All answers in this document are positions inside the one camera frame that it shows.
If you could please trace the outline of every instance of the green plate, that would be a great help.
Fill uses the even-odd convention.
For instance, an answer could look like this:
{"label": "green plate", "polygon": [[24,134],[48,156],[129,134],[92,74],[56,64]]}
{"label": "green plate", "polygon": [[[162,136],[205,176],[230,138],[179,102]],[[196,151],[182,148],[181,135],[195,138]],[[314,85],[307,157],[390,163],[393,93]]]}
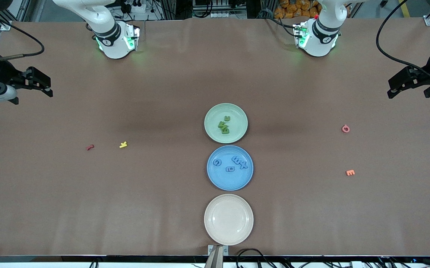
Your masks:
{"label": "green plate", "polygon": [[[223,124],[229,130],[228,134],[222,134]],[[248,118],[237,105],[221,103],[212,107],[205,116],[205,131],[215,142],[222,144],[234,143],[241,139],[248,129]]]}

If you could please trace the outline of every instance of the brown paper tablecloth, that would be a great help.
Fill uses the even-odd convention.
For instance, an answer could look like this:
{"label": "brown paper tablecloth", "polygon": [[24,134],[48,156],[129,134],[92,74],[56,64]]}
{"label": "brown paper tablecloth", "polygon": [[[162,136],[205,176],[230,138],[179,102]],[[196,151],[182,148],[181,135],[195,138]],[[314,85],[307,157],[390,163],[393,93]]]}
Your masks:
{"label": "brown paper tablecloth", "polygon": [[[50,76],[54,97],[0,103],[0,255],[206,254],[203,213],[225,192],[203,118],[221,102],[248,115],[235,144],[255,168],[234,192],[254,228],[231,253],[430,255],[430,99],[387,98],[403,66],[377,51],[380,22],[346,20],[323,58],[264,20],[136,23],[140,49],[121,60],[84,23],[18,23],[46,51],[12,62]],[[422,66],[430,27],[392,20],[381,44]],[[2,55],[37,49],[1,35]]]}

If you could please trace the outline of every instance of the cable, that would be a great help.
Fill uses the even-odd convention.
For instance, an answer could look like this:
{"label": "cable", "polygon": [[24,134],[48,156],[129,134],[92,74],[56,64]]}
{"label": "cable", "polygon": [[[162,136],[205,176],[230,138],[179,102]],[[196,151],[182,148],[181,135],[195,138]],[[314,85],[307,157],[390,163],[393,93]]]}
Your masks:
{"label": "cable", "polygon": [[298,37],[298,38],[301,38],[301,37],[302,37],[301,35],[293,34],[293,33],[291,33],[290,31],[288,31],[288,29],[286,29],[286,27],[285,27],[285,24],[283,24],[283,22],[281,22],[281,19],[278,19],[278,20],[279,20],[279,22],[281,23],[280,25],[283,27],[283,29],[285,29],[285,31],[286,31],[289,35],[294,36],[294,37]]}
{"label": "cable", "polygon": [[388,268],[386,266],[386,264],[384,263],[384,261],[382,261],[382,259],[380,257],[377,257],[377,259],[379,260],[379,263],[380,263],[380,265],[381,265],[382,268]]}
{"label": "cable", "polygon": [[159,12],[159,14],[160,14],[160,20],[164,20],[164,18],[163,18],[163,15],[162,15],[162,12],[160,12],[160,10],[159,10],[159,5],[157,5],[157,4],[155,4],[155,7],[157,8],[157,11]]}
{"label": "cable", "polygon": [[167,12],[169,12],[169,13],[172,13],[174,16],[177,16],[177,14],[175,14],[173,11],[170,11],[170,10],[168,10],[168,9],[164,8],[164,7],[162,6],[162,4],[161,4],[161,3],[158,3],[157,1],[155,1],[155,5],[156,5],[156,7],[157,7],[157,10],[159,10],[159,7],[160,7],[162,10],[165,10],[165,11],[167,11]]}
{"label": "cable", "polygon": [[19,28],[18,28],[18,27],[16,27],[15,25],[11,25],[11,23],[10,23],[10,22],[8,22],[6,19],[5,19],[5,22],[4,22],[4,21],[2,21],[2,20],[0,19],[0,24],[5,24],[5,25],[8,25],[8,26],[12,27],[13,29],[15,29],[15,30],[17,30],[17,31],[21,32],[22,34],[25,34],[25,35],[26,35],[26,36],[28,36],[29,38],[33,39],[34,41],[36,41],[36,43],[38,43],[38,44],[41,46],[41,49],[40,49],[38,52],[34,52],[34,53],[23,53],[23,54],[16,54],[16,55],[12,55],[12,56],[6,56],[6,57],[2,57],[2,58],[0,58],[0,61],[14,60],[14,59],[20,59],[20,58],[24,58],[24,57],[37,56],[37,55],[39,55],[39,54],[41,54],[41,53],[43,53],[43,52],[44,52],[44,45],[43,45],[43,43],[41,43],[38,39],[36,39],[36,38],[35,38],[34,36],[32,36],[31,34],[29,34],[29,33],[25,32],[25,31],[23,31],[22,29],[19,29]]}
{"label": "cable", "polygon": [[234,11],[232,11],[232,12],[233,13],[230,13],[230,12],[228,12],[228,13],[235,15],[237,17],[237,19],[241,20],[241,18]]}
{"label": "cable", "polygon": [[410,267],[410,266],[408,266],[407,264],[405,264],[405,263],[403,263],[403,262],[400,262],[400,261],[397,261],[398,263],[400,263],[402,266],[404,266],[405,268],[412,268],[412,267]]}
{"label": "cable", "polygon": [[276,265],[274,264],[274,263],[272,263],[271,261],[268,261],[267,259],[266,259],[266,257],[258,250],[258,249],[256,249],[256,248],[245,248],[245,249],[241,249],[239,252],[238,252],[238,255],[237,255],[237,268],[240,268],[240,266],[238,266],[238,259],[240,258],[240,256],[243,254],[243,253],[245,253],[246,251],[256,251],[264,260],[265,260],[265,262],[266,263],[268,263],[268,265],[269,266],[271,266],[272,268],[277,268],[276,267]]}
{"label": "cable", "polygon": [[95,266],[94,266],[94,268],[98,268],[99,267],[99,258],[100,257],[97,257],[97,258],[95,258],[94,260],[92,260],[92,263],[89,265],[89,268],[93,268],[92,266],[95,264]]}
{"label": "cable", "polygon": [[283,24],[282,22],[279,22],[278,20],[275,20],[272,17],[260,17],[260,19],[271,20],[272,22],[275,22],[279,26],[283,26],[283,27],[286,27],[286,28],[290,28],[290,29],[295,29],[296,28],[295,26],[292,26],[292,25]]}
{"label": "cable", "polygon": [[212,1],[212,0],[210,0],[210,2],[208,2],[208,3],[207,3],[207,9],[205,10],[205,12],[204,12],[204,13],[202,13],[202,15],[201,15],[201,16],[198,16],[198,15],[196,15],[195,13],[193,13],[192,15],[193,15],[194,17],[200,17],[200,18],[208,17],[208,15],[210,15],[210,14],[212,13],[213,5],[214,5],[213,1]]}
{"label": "cable", "polygon": [[389,54],[387,54],[381,47],[380,47],[380,45],[379,45],[379,35],[380,35],[380,32],[381,32],[381,30],[383,29],[383,27],[384,27],[384,24],[386,24],[386,22],[387,22],[387,20],[389,20],[389,18],[390,17],[392,17],[392,14],[394,14],[394,12],[396,12],[396,10],[398,10],[399,9],[399,7],[401,7],[402,5],[404,5],[404,3],[405,2],[407,2],[408,0],[403,0],[401,3],[399,3],[399,5],[397,5],[392,11],[391,11],[391,13],[389,13],[389,15],[387,15],[387,17],[386,17],[386,19],[382,22],[382,24],[380,25],[380,27],[379,27],[379,30],[377,31],[377,35],[376,35],[376,46],[377,46],[377,49],[379,49],[379,51],[384,55],[384,56],[386,56],[386,57],[388,57],[389,59],[391,59],[391,60],[393,60],[393,61],[396,61],[396,62],[398,62],[398,63],[402,63],[402,64],[404,64],[404,65],[406,65],[406,66],[411,66],[412,68],[415,68],[415,69],[417,69],[417,70],[419,70],[420,72],[422,72],[422,73],[424,73],[424,74],[426,74],[427,76],[429,76],[430,77],[430,73],[428,73],[428,72],[426,72],[423,68],[421,68],[421,67],[419,67],[419,66],[416,66],[415,64],[412,64],[412,63],[408,63],[407,61],[403,61],[403,60],[400,60],[400,59],[397,59],[397,58],[395,58],[395,57],[393,57],[393,56],[391,56],[391,55],[389,55]]}
{"label": "cable", "polygon": [[312,263],[312,261],[308,261],[307,263],[304,263],[303,265],[301,265],[299,268],[304,268],[304,266],[307,266],[308,264]]}
{"label": "cable", "polygon": [[350,268],[351,266],[346,266],[346,267],[343,267],[343,266],[341,266],[341,263],[339,263],[339,265],[336,265],[336,264],[334,264],[334,263],[332,263],[332,262],[323,262],[324,264],[326,264],[327,266],[329,266],[329,267],[331,267],[331,268],[333,268],[333,267],[336,267],[336,268]]}

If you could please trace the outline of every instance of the white plate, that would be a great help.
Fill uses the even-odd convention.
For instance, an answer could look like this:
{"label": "white plate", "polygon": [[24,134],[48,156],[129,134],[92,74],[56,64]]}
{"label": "white plate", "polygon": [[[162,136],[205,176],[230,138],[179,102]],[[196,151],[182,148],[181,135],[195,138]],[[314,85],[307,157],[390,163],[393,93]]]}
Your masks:
{"label": "white plate", "polygon": [[253,229],[253,212],[241,197],[215,197],[205,209],[205,229],[215,242],[233,246],[243,242]]}

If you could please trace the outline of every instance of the plate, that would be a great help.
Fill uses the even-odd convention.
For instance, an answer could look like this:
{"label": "plate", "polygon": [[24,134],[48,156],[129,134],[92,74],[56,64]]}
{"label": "plate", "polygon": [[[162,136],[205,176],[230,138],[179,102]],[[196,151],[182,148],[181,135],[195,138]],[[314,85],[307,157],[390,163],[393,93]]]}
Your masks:
{"label": "plate", "polygon": [[208,158],[208,178],[218,188],[236,191],[245,187],[253,176],[253,161],[242,148],[225,145],[216,149]]}
{"label": "plate", "polygon": [[241,197],[215,197],[205,209],[205,229],[218,244],[233,246],[243,242],[253,229],[253,211]]}
{"label": "plate", "polygon": [[[222,133],[222,127],[219,127],[220,122],[227,126],[229,133]],[[215,142],[230,144],[244,136],[248,129],[248,118],[242,108],[237,105],[221,103],[207,112],[204,126],[208,136]]]}

